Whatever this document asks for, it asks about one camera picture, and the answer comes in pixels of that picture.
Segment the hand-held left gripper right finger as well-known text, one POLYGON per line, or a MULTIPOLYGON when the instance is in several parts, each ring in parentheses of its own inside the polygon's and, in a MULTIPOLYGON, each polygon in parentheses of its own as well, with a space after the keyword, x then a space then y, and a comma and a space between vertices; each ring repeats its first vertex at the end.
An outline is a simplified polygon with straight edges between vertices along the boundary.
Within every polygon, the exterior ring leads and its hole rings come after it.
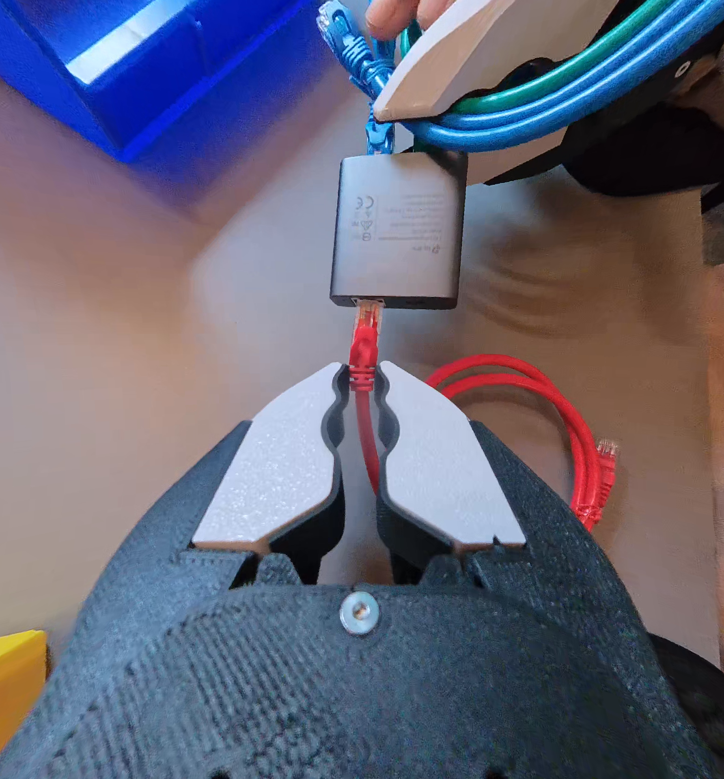
POLYGON ((383 361, 376 372, 377 532, 424 571, 435 557, 524 549, 526 535, 470 419, 436 389, 383 361))

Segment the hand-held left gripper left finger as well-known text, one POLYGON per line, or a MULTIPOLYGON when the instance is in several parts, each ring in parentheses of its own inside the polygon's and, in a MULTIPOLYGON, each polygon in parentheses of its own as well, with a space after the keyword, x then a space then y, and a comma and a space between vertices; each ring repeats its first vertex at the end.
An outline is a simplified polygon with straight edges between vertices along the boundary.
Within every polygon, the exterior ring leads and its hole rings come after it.
POLYGON ((343 536, 346 365, 285 390, 250 421, 192 537, 195 548, 286 556, 317 579, 343 536))

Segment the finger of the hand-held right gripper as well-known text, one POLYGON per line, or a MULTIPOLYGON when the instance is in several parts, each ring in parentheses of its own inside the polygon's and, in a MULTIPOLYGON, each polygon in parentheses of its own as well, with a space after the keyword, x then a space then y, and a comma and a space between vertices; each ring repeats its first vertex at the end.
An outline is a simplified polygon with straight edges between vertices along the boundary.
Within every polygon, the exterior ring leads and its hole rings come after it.
POLYGON ((558 149, 566 131, 566 128, 561 128, 539 139, 502 150, 469 153, 466 184, 472 186, 486 183, 553 149, 558 149))
POLYGON ((616 1, 457 1, 396 66, 374 103, 379 122, 432 118, 525 62, 581 52, 616 1))

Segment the dark grey network adapter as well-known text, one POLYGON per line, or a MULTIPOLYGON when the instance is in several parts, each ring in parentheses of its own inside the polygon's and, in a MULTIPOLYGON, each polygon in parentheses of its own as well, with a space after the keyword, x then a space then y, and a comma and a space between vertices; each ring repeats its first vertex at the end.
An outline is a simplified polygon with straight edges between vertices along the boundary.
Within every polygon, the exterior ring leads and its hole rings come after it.
POLYGON ((457 306, 468 161, 403 152, 342 160, 330 300, 392 309, 457 306))

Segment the blue plastic bin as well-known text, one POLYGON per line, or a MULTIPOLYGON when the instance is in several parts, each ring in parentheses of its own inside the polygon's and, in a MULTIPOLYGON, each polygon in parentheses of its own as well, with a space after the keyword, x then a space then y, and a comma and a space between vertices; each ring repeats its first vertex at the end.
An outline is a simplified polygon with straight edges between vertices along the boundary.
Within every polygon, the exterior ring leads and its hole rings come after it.
POLYGON ((317 2, 0 1, 0 79, 131 161, 257 52, 300 49, 317 2))

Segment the yellow plastic bin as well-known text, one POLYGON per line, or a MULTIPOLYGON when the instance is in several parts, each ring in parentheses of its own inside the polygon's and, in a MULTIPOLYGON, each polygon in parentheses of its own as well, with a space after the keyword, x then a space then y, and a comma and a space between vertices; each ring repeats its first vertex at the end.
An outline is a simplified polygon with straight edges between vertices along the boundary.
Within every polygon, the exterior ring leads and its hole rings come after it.
POLYGON ((0 637, 0 752, 34 707, 46 676, 44 631, 0 637))

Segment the person's right hand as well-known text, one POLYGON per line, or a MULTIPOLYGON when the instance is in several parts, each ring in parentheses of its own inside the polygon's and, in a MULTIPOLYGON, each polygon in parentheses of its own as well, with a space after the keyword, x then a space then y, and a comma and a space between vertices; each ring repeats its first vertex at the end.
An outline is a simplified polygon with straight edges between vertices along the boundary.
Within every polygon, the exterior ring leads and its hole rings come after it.
POLYGON ((367 32, 378 41, 393 41, 415 20, 420 1, 372 1, 365 12, 367 32))

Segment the dark cloth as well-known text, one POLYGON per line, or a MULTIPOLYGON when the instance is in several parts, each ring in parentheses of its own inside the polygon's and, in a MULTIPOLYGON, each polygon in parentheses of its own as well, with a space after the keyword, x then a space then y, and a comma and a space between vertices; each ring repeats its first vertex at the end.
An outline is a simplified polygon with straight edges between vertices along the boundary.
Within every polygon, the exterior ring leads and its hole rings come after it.
POLYGON ((650 633, 649 639, 681 708, 713 756, 715 777, 724 778, 724 673, 664 637, 650 633))

